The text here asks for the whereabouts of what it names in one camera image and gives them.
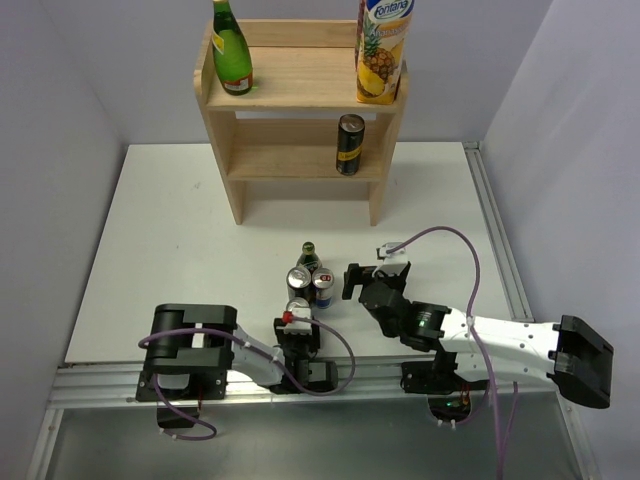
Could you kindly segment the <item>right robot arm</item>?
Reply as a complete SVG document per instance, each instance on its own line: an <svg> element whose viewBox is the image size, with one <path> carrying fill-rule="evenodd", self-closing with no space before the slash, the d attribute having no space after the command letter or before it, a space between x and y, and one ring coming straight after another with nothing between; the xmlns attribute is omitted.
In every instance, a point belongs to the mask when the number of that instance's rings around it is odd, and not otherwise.
<svg viewBox="0 0 640 480"><path fill-rule="evenodd" d="M583 319L565 315L557 323L522 323L475 317L469 325L460 310L406 299L408 273L351 263L342 291L349 300L361 290L358 301L384 336L434 353L432 360L402 363L405 392L449 395L483 390L491 382L554 383L573 403L609 407L614 348Z"/></svg>

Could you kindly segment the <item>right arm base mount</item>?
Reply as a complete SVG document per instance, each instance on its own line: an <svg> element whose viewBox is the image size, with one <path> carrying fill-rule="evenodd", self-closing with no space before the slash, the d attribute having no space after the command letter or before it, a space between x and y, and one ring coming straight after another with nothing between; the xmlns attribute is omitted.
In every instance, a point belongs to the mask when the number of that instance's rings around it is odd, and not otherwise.
<svg viewBox="0 0 640 480"><path fill-rule="evenodd" d="M438 424L455 427L470 416L470 387L457 375L437 372L431 361L404 362L401 373L402 390L407 394L425 395L429 413Z"/></svg>

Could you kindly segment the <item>green Perrier glass bottle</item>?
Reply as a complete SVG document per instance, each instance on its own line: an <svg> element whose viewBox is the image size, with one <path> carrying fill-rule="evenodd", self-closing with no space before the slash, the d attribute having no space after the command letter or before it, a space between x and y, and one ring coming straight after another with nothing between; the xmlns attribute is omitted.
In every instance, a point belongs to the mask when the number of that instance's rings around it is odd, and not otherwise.
<svg viewBox="0 0 640 480"><path fill-rule="evenodd" d="M227 0L214 1L212 44L216 74L223 90L244 95L253 87L248 44Z"/></svg>

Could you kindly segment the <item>silver energy drink can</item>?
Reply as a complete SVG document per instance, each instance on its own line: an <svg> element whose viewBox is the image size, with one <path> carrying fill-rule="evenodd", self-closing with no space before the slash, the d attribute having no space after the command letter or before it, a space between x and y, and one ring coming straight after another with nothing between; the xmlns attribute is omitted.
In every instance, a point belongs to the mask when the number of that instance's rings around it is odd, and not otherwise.
<svg viewBox="0 0 640 480"><path fill-rule="evenodd" d="M294 318L312 318L312 309L309 302L301 297L292 298L286 305L285 311Z"/></svg>

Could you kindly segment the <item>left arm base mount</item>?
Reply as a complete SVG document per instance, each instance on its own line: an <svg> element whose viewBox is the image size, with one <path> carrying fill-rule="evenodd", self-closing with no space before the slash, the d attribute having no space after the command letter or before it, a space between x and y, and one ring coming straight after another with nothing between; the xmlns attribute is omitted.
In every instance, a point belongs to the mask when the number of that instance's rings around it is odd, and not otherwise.
<svg viewBox="0 0 640 480"><path fill-rule="evenodd" d="M204 400L222 400L226 391L227 373L214 370L212 373L180 375L157 375L157 386L163 396L179 411L198 419ZM156 420L160 428L177 430L179 433L195 426L191 420L171 411L158 397L153 374L139 374L135 400L156 404Z"/></svg>

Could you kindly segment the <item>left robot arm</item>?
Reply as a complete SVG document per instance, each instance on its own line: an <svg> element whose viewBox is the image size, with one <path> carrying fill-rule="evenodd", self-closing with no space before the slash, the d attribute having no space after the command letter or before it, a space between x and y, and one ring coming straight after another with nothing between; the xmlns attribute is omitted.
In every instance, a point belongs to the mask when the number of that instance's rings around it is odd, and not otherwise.
<svg viewBox="0 0 640 480"><path fill-rule="evenodd" d="M298 394L298 385L316 393L338 386L336 363L316 357L320 327L311 322L310 305L291 300L273 322L276 345L250 337L226 305L163 304L156 307L151 333L163 338L145 344L146 355L135 399L221 400L227 372L239 372L270 392Z"/></svg>

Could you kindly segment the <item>dark black yellow can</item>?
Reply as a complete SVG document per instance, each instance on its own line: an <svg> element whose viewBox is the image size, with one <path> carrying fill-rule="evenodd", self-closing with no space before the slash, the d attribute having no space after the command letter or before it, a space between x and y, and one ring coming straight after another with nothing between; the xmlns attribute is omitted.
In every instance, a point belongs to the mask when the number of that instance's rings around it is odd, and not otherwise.
<svg viewBox="0 0 640 480"><path fill-rule="evenodd" d="M356 114L345 114L338 122L336 170L344 176L355 175L360 166L365 121Z"/></svg>

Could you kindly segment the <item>black beverage can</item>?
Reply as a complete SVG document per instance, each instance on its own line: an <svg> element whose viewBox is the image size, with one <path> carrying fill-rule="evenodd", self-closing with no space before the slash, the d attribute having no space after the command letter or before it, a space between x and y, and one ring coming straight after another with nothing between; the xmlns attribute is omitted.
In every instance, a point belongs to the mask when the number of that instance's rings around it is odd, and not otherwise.
<svg viewBox="0 0 640 480"><path fill-rule="evenodd" d="M285 281L289 299L302 298L308 303L313 301L312 276L306 267L298 265L291 268Z"/></svg>

